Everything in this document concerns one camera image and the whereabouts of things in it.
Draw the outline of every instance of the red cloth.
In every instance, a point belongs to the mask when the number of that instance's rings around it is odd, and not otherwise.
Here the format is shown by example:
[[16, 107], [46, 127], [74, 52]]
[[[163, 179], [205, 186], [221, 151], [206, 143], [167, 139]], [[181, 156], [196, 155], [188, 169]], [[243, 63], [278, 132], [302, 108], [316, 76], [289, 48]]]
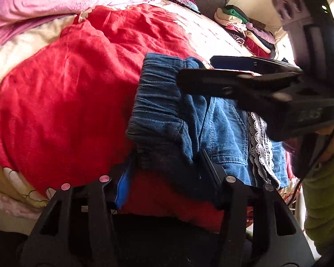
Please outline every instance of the red cloth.
[[[133, 147], [125, 131], [144, 55], [198, 58], [175, 20], [147, 4], [99, 6], [15, 67], [0, 89], [1, 166], [21, 172], [45, 195], [63, 183], [90, 183], [123, 162]], [[137, 173], [124, 212], [176, 216], [211, 231], [223, 215], [147, 171]]]
[[270, 58], [271, 54], [267, 54], [263, 51], [254, 41], [252, 41], [249, 37], [246, 37], [244, 44], [252, 54], [257, 57]]

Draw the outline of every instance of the purple folded cloth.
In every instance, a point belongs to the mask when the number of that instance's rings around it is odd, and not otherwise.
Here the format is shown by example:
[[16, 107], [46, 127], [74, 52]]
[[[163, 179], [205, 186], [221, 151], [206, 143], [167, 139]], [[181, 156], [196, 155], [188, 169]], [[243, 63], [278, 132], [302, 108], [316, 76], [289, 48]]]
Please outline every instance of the purple folded cloth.
[[253, 27], [252, 23], [248, 22], [246, 23], [246, 28], [249, 30], [252, 30], [255, 32], [256, 35], [260, 36], [262, 39], [266, 40], [268, 43], [276, 44], [276, 40], [273, 38], [273, 36], [270, 33], [266, 33], [265, 31], [257, 30]]

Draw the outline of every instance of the blue jeans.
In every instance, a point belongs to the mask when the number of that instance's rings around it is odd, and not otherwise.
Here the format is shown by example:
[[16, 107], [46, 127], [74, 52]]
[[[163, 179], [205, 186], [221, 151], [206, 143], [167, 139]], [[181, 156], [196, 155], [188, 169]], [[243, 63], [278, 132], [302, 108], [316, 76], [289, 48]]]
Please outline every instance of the blue jeans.
[[[161, 172], [194, 199], [210, 200], [213, 193], [194, 163], [204, 148], [228, 175], [255, 185], [248, 159], [246, 112], [237, 109], [233, 100], [181, 93], [175, 80], [182, 68], [204, 65], [191, 57], [145, 56], [127, 129], [127, 136], [137, 144], [142, 168]], [[280, 147], [273, 154], [278, 160], [275, 174], [286, 186], [285, 155]]]

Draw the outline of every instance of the stack of folded clothes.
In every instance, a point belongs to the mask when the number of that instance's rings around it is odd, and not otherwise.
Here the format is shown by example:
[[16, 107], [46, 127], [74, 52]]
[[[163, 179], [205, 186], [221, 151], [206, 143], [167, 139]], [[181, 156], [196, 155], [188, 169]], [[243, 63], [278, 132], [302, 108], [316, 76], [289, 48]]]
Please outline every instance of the stack of folded clothes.
[[275, 39], [272, 34], [250, 23], [250, 18], [237, 6], [226, 5], [218, 8], [214, 19], [234, 40], [244, 45], [252, 54], [258, 57], [273, 59], [275, 53]]

